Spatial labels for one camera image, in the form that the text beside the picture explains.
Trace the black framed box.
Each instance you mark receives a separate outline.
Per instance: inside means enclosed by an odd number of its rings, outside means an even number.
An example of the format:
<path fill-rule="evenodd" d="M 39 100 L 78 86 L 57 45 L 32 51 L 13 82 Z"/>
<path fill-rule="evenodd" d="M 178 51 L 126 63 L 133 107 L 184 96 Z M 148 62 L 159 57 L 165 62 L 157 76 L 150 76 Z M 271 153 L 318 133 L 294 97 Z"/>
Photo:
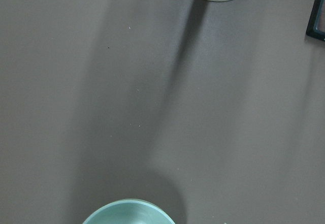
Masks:
<path fill-rule="evenodd" d="M 314 0 L 306 35 L 324 42 L 324 0 Z"/>

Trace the green bowl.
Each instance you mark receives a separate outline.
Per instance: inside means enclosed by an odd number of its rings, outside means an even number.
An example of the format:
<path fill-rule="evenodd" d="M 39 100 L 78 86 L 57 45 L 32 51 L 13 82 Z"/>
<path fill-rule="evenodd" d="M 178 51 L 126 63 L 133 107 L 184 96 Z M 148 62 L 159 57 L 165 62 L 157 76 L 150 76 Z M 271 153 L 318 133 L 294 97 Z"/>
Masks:
<path fill-rule="evenodd" d="M 174 221 L 158 206 L 140 199 L 123 199 L 109 203 L 93 212 L 84 224 L 97 223 L 166 223 Z"/>

